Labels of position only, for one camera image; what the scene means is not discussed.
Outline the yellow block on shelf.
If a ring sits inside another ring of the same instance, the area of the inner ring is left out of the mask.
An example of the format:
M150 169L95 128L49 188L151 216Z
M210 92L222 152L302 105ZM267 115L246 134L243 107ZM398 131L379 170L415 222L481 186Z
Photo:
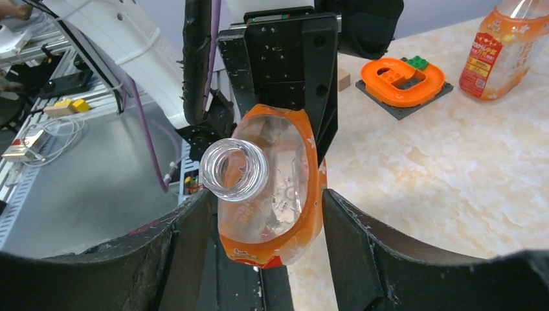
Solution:
M83 98L78 98L78 99L64 98L62 100L55 102L54 107L67 108L75 113L84 113L92 109L92 107L88 104L88 102Z

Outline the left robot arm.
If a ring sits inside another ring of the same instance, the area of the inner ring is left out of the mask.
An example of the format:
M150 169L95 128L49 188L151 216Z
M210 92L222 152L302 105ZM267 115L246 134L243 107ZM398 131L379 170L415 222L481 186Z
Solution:
M235 129L234 110L211 88L223 58L240 113L264 103L303 109L323 160L338 128L337 55L380 59L394 38L403 1L186 1L183 48L174 50L136 1L46 1L136 80L201 159Z

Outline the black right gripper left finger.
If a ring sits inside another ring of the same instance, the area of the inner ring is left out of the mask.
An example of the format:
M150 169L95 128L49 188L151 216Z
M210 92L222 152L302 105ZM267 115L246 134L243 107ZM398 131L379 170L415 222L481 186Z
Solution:
M1 254L2 310L195 310L214 199L176 210L84 253Z

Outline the small wooden cube left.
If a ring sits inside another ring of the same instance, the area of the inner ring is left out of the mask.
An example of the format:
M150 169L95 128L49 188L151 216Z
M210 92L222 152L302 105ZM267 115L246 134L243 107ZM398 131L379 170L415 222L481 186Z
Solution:
M337 90L338 92L344 91L351 85L350 73L344 69L338 69L337 71Z

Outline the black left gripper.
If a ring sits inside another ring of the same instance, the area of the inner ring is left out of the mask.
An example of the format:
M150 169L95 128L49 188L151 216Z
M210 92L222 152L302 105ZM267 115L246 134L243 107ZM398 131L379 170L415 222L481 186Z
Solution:
M186 0L183 23L183 110L203 120L209 72L212 2ZM256 104L304 109L320 126L318 165L338 130L336 86L339 20L334 13L248 16L217 38L240 115Z

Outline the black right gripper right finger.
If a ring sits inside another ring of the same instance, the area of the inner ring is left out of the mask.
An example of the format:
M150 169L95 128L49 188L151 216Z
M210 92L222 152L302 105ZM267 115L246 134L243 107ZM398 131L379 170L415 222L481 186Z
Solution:
M437 248L322 194L339 310L547 310L548 252L480 259Z

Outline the orange tea bottle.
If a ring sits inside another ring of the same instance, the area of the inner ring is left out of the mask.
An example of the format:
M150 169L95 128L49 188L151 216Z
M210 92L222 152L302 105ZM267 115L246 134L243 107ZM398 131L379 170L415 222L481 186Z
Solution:
M254 106L206 149L199 181L218 199L219 238L235 262L291 265L322 229L326 164L303 109Z
M481 22L459 79L477 100L503 97L548 44L548 1L501 1Z

